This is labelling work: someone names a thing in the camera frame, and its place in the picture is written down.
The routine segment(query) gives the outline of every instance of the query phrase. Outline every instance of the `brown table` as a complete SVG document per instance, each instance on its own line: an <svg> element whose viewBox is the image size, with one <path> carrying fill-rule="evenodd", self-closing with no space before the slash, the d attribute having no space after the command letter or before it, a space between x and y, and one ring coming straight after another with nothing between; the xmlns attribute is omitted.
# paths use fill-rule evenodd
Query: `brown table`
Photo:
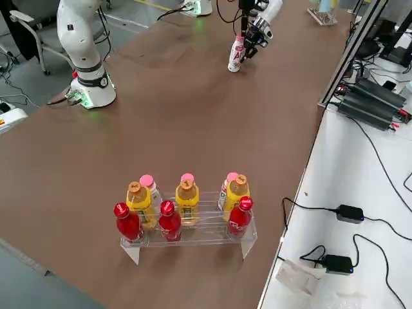
<svg viewBox="0 0 412 309"><path fill-rule="evenodd" d="M306 1L285 1L274 40L236 74L234 36L217 14L166 17L109 59L116 101L87 111L40 109L0 136L0 236L110 308L255 308L317 127L317 100L345 31L321 28ZM222 13L236 4L222 1ZM145 173L172 191L193 173L217 191L248 176L258 240L147 248L137 267L120 248L113 205Z"/></svg>

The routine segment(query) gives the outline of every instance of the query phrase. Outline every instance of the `red bottle cap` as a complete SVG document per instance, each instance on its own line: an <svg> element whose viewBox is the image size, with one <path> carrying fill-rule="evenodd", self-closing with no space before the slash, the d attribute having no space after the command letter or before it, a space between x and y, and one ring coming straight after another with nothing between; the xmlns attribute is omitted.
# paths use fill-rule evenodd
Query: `red bottle cap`
<svg viewBox="0 0 412 309"><path fill-rule="evenodd" d="M117 203L113 209L115 216L119 219L126 218L129 215L129 207L126 203Z"/></svg>
<svg viewBox="0 0 412 309"><path fill-rule="evenodd" d="M160 204L160 213L164 214L165 216L170 216L174 213L174 205L172 201L163 201Z"/></svg>
<svg viewBox="0 0 412 309"><path fill-rule="evenodd" d="M240 199L239 208L243 211L249 211L253 206L253 200L249 196L244 196Z"/></svg>

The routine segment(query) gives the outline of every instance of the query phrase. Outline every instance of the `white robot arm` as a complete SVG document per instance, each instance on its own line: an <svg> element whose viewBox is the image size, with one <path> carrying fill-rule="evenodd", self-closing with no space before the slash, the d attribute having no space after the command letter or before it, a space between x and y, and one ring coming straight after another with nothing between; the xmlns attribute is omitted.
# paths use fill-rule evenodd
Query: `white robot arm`
<svg viewBox="0 0 412 309"><path fill-rule="evenodd" d="M96 49L90 22L101 0L61 0L57 11L59 40L75 66L70 98L85 108L106 106L116 92Z"/></svg>
<svg viewBox="0 0 412 309"><path fill-rule="evenodd" d="M245 36L243 42L245 55L241 59L241 62L247 58L252 58L258 52L256 45L266 47L268 44L267 40L273 38L270 23L279 13L282 4L282 0L269 0L268 6L262 12L258 13L253 24L247 27L247 31L242 31L242 34Z"/></svg>

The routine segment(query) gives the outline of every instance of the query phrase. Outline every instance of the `office chair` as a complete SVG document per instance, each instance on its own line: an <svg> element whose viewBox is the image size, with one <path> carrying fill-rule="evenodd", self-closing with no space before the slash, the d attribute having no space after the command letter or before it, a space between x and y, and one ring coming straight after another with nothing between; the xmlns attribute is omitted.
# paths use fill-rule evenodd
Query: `office chair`
<svg viewBox="0 0 412 309"><path fill-rule="evenodd" d="M50 75L50 71L44 65L44 50L63 58L74 69L74 65L66 55L57 35L56 16L60 0L12 0L12 2L18 11L11 10L10 18L13 22L20 23L34 36L39 54L39 64L43 73ZM43 27L42 23L45 21L48 24ZM104 27L98 19L92 22L90 28L95 41L104 33Z"/></svg>

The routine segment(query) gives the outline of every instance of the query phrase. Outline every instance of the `power adapter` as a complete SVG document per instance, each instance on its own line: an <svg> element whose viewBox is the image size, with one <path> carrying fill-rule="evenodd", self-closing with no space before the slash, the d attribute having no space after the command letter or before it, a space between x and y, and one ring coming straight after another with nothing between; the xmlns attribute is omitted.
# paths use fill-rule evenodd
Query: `power adapter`
<svg viewBox="0 0 412 309"><path fill-rule="evenodd" d="M358 207L340 205L336 208L336 218L339 221L360 224L365 220L363 210Z"/></svg>
<svg viewBox="0 0 412 309"><path fill-rule="evenodd" d="M353 273L352 260L348 256L327 254L321 264L326 268L327 274L347 276Z"/></svg>

